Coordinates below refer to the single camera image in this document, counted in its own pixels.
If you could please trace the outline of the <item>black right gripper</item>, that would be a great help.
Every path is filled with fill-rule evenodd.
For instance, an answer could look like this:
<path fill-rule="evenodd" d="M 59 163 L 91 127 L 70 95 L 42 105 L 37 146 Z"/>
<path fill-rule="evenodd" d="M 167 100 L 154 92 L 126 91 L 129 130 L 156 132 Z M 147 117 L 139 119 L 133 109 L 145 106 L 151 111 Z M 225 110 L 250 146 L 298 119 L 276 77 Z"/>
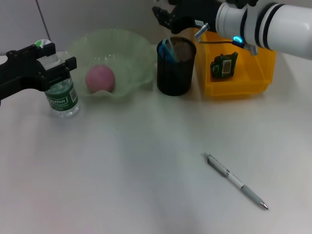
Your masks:
<path fill-rule="evenodd" d="M 220 8 L 217 0 L 168 0 L 170 5 L 176 5 L 169 13 L 160 7 L 153 6 L 152 12 L 161 26 L 170 26 L 173 34 L 178 34 L 188 28 L 200 28 L 195 20 L 208 23 L 209 30 L 216 32 L 215 19 Z"/>

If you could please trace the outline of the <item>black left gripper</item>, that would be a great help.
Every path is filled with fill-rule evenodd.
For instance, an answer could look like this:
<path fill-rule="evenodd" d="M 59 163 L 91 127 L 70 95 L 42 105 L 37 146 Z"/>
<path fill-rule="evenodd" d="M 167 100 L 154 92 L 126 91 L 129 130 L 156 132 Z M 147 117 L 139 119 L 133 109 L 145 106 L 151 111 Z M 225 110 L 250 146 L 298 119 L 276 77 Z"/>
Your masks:
<path fill-rule="evenodd" d="M 46 44 L 43 48 L 33 44 L 7 52 L 7 61 L 0 65 L 0 99 L 25 89 L 44 92 L 48 90 L 48 85 L 52 86 L 71 78 L 70 72 L 77 68 L 75 57 L 60 60 L 60 63 L 47 71 L 38 61 L 39 58 L 55 53 L 54 43 Z"/>

